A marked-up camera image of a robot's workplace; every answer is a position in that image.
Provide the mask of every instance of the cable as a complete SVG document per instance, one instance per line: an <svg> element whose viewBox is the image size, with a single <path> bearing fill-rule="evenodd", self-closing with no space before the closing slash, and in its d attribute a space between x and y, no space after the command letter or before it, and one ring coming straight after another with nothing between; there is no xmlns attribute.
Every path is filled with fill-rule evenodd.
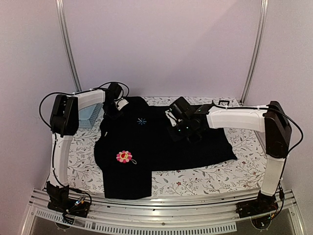
<svg viewBox="0 0 313 235"><path fill-rule="evenodd" d="M106 82L106 83L103 83L101 86L99 86L99 87L97 87L97 88L95 88L95 89L100 89L101 87L103 87L103 86L105 86L105 85L107 85L107 84L110 84L110 83L113 83L113 82ZM115 83L118 83L118 84L121 84L121 85L123 85L123 86L125 86L126 88L127 88L127 94L126 94L126 96L128 96L129 95L129 87L125 84L125 83L122 83L122 82L115 82Z"/></svg>
<svg viewBox="0 0 313 235"><path fill-rule="evenodd" d="M294 120L292 120L289 116L287 116L286 114L284 114L284 113L282 113L282 112L280 112L280 111L278 111L278 110L276 110L276 109L268 109L268 110L271 111L271 112L275 112L275 113L278 113L278 114L284 116L284 117L287 118L290 122L292 122L292 123L295 125L295 127L298 128L298 130L300 131L301 138L300 138L300 140L299 140L294 146L292 146L292 147L288 150L288 154L289 154L294 148L296 148L296 147L302 142L303 137L304 137L303 131L302 131L301 127L300 127Z"/></svg>
<svg viewBox="0 0 313 235"><path fill-rule="evenodd" d="M54 175L54 178L56 179L56 181L59 183L59 185L61 185L62 187L66 187L64 186L58 179L57 175L55 174L55 170L54 170L54 154L55 154L55 148L57 146L57 134L53 133L54 134L54 144L53 144L53 150L52 150L52 171L53 171L53 175Z"/></svg>
<svg viewBox="0 0 313 235"><path fill-rule="evenodd" d="M280 206L279 211L278 211L278 208L277 208L276 212L270 217L271 220L276 218L279 215L279 213L283 210L283 207L284 207L285 194L284 194L284 190L283 190L283 187L282 187L280 182L278 184L278 187L279 187L279 198L282 201L282 205Z"/></svg>
<svg viewBox="0 0 313 235"><path fill-rule="evenodd" d="M253 110L258 110L258 109L267 110L268 109L268 108L263 108L263 107L257 108L257 107L249 107L249 106L240 106L240 107L220 106L220 105L215 104L213 100L212 100L212 105L214 107L221 108L221 109L253 109Z"/></svg>
<svg viewBox="0 0 313 235"><path fill-rule="evenodd" d="M89 193L87 192L83 192L84 194L88 195L89 199L90 199L90 206L92 204L92 197ZM82 209L79 209L79 210L74 210L74 208L76 207L76 205L72 206L72 208L70 208L69 210L66 210L65 212L63 212L62 214L62 217L63 219L67 222L67 223L70 223L70 224L73 224L74 223L74 219L73 218L70 218L70 217L67 217L66 215L67 214L71 214L73 212L82 212L82 211L86 211L86 208L82 208Z"/></svg>
<svg viewBox="0 0 313 235"><path fill-rule="evenodd" d="M44 119L44 117L43 117L43 115L42 115L42 113L41 113L41 106L42 106L43 102L45 101L45 99L47 99L49 96L52 96L52 95L54 95L54 94L72 95L72 94L68 94L68 93L64 93L64 92L52 92L52 93L47 94L47 95L41 100L41 102L40 102L40 104L39 104L39 116L40 116L41 120L44 122L44 124L46 124L50 129L51 129L50 124L49 124L48 122L46 122L46 120Z"/></svg>
<svg viewBox="0 0 313 235"><path fill-rule="evenodd" d="M122 95L121 95L121 97L118 98L118 99L116 99L115 101L117 101L117 103L118 103L121 99L123 99L123 96L124 96L124 90L122 89Z"/></svg>

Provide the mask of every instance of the floral patterned surface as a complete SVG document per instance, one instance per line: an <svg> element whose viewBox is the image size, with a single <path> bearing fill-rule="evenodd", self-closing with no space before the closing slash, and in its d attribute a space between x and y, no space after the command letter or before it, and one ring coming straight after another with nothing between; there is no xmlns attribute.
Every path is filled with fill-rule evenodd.
<svg viewBox="0 0 313 235"><path fill-rule="evenodd" d="M149 105L169 105L177 97L145 97ZM191 104L229 100L230 106L238 106L234 98L187 97ZM103 110L92 129L79 129L70 146L67 177L71 187L103 193L102 171L93 156L93 147L100 138ZM201 168L156 171L152 173L152 196L183 196L223 193L250 188L262 184L266 157L253 131L226 129L225 134L238 160Z"/></svg>

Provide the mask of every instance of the metal frame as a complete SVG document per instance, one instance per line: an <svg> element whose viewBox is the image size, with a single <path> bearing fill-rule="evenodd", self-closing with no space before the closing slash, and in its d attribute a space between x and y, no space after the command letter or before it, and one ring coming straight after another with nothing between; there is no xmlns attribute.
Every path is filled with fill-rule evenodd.
<svg viewBox="0 0 313 235"><path fill-rule="evenodd" d="M244 91L243 91L241 99L239 101L241 104L245 103L247 96L248 96L248 93L249 93L249 90L250 90L256 62L258 60L259 52L260 52L260 48L261 48L261 42L262 42L263 32L264 32L264 28L265 28L267 11L268 11L268 0L262 0L261 12L260 12L260 18L259 18L259 26L258 26L258 32L257 32L255 45L254 45L253 55L252 55L252 59L251 59L251 63L250 63L249 72L248 72L248 76L246 79Z"/></svg>
<svg viewBox="0 0 313 235"><path fill-rule="evenodd" d="M93 195L94 202L88 217L77 217L72 226L99 233L123 235L220 234L225 232L223 228L232 225L234 230L237 221L249 219L239 218L235 212L236 203L256 198L257 193L257 189L251 189L232 193L141 200L106 199L102 194ZM77 198L78 194L70 193L70 197ZM34 190L22 235L29 235L35 216L67 224L62 220L61 213L47 209L48 202L49 196L46 192ZM289 210L296 234L305 235L302 218L291 190L285 191L284 210Z"/></svg>
<svg viewBox="0 0 313 235"><path fill-rule="evenodd" d="M68 63L69 63L70 69L71 69L71 74L73 77L74 85L75 85L76 91L80 92L82 90L82 87L80 85L80 81L78 78L78 74L77 74L77 70L76 70L76 66L75 66L75 62L74 62L74 57L72 54L72 49L70 46L70 40L69 40L69 35L68 35L68 30L67 30L67 23L66 23L66 18L65 18L63 0L56 0L56 5L57 5L57 10L58 10L58 17L59 17L59 23L60 23L62 38L64 41L65 50L67 53L67 59L68 59ZM267 10L268 10L268 0L262 0L257 37L256 37L255 45L254 45L253 55L252 55L252 59L250 62L250 67L249 67L246 83L244 86L244 90L243 90L241 99L239 101L240 104L244 104L244 102L246 101L246 98L248 96L248 92L249 92L249 89L251 86L256 62L257 62L260 47L261 47L262 36L263 36L263 32L264 32L264 28L265 28L265 22L266 22Z"/></svg>
<svg viewBox="0 0 313 235"><path fill-rule="evenodd" d="M80 85L80 81L78 78L74 57L72 54L72 49L70 46L69 36L68 36L68 30L67 30L67 22L65 19L65 12L64 12L64 6L63 6L63 0L56 0L57 4L57 11L58 11L58 17L59 17L59 23L61 28L61 34L64 42L65 51L67 53L67 59L70 67L70 71L72 74L73 82L76 88L77 92L82 91L82 87Z"/></svg>

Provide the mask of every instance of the blue container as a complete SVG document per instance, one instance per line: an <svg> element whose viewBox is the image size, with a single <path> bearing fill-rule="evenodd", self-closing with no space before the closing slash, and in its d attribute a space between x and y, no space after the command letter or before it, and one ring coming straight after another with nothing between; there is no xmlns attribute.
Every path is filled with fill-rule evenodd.
<svg viewBox="0 0 313 235"><path fill-rule="evenodd" d="M97 120L102 104L95 104L79 111L79 128L92 128Z"/></svg>

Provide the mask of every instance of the blue snowflake emblem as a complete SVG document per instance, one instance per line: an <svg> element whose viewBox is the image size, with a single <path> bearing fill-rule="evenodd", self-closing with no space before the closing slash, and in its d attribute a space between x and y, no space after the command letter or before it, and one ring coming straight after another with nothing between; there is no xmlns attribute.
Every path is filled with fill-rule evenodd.
<svg viewBox="0 0 313 235"><path fill-rule="evenodd" d="M145 119L145 118L138 118L137 123L138 123L139 125L144 125L144 124L146 124L146 123L147 123L147 121L146 121L146 119Z"/></svg>

